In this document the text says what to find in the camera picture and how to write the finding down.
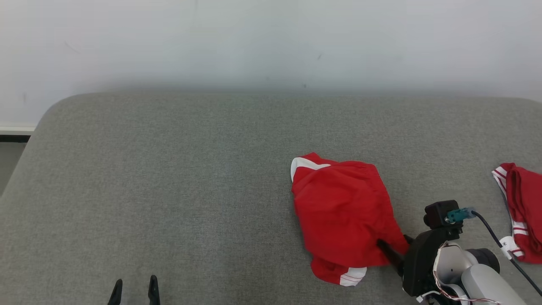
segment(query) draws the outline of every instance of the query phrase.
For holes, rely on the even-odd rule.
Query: robotic arm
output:
[[[405,236],[410,248],[405,256],[383,240],[378,241],[396,272],[403,279],[403,290],[419,302],[434,300],[440,305],[469,305],[488,302],[501,305],[526,305],[499,275],[499,260],[488,249],[468,249],[451,242],[463,233],[463,219],[481,215],[473,209],[459,209],[455,200],[425,207],[425,224],[430,230],[415,239]],[[502,247],[490,229],[492,237]],[[512,263],[526,275],[517,263]]]

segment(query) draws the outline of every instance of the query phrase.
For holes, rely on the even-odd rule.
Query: red garment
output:
[[[355,285],[365,275],[362,268],[388,264],[379,238],[406,253],[409,245],[374,165],[311,153],[292,161],[291,174],[295,212],[318,278]]]
[[[522,262],[542,264],[542,175],[514,163],[503,163],[492,174],[512,218],[518,248],[511,252]]]

